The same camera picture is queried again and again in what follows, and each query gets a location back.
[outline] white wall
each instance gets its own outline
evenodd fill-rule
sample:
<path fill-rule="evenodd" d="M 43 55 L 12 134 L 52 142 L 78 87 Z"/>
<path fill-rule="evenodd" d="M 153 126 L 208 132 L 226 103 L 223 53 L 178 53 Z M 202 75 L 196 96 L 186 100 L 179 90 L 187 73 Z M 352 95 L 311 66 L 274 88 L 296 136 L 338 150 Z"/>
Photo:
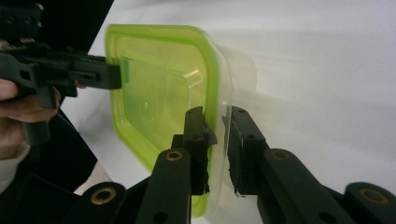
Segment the white wall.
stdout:
<path fill-rule="evenodd" d="M 216 44 L 244 51 L 257 70 L 249 112 L 271 147 L 292 151 L 332 189 L 365 181 L 393 194 L 395 22 L 391 0 L 116 0 L 106 19 L 193 25 Z M 105 28 L 93 54 L 104 54 Z M 113 179 L 129 187 L 148 174 L 114 135 L 109 108 L 107 92 L 96 90 L 64 105 Z M 254 198 L 221 198 L 216 214 L 208 213 L 211 223 L 259 221 Z"/>

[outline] plastic container lid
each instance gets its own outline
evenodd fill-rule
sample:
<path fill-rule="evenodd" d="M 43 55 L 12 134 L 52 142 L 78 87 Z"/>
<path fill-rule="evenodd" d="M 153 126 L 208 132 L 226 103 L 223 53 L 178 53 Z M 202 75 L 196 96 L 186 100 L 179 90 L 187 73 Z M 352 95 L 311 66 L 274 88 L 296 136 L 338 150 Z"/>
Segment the plastic container lid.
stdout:
<path fill-rule="evenodd" d="M 116 133 L 149 171 L 158 154 L 171 147 L 173 135 L 183 133 L 191 108 L 202 106 L 209 128 L 224 141 L 228 131 L 222 117 L 230 115 L 231 102 L 225 98 L 232 95 L 227 88 L 219 91 L 219 85 L 228 80 L 220 75 L 227 66 L 200 29 L 113 24 L 106 33 L 106 59 L 120 65 L 122 76 L 122 89 L 110 93 Z M 223 158 L 226 147 L 218 147 Z M 215 166 L 223 167 L 223 161 Z M 213 183 L 211 192 L 217 190 Z M 192 215 L 201 216 L 206 205 L 207 195 L 193 197 Z"/>

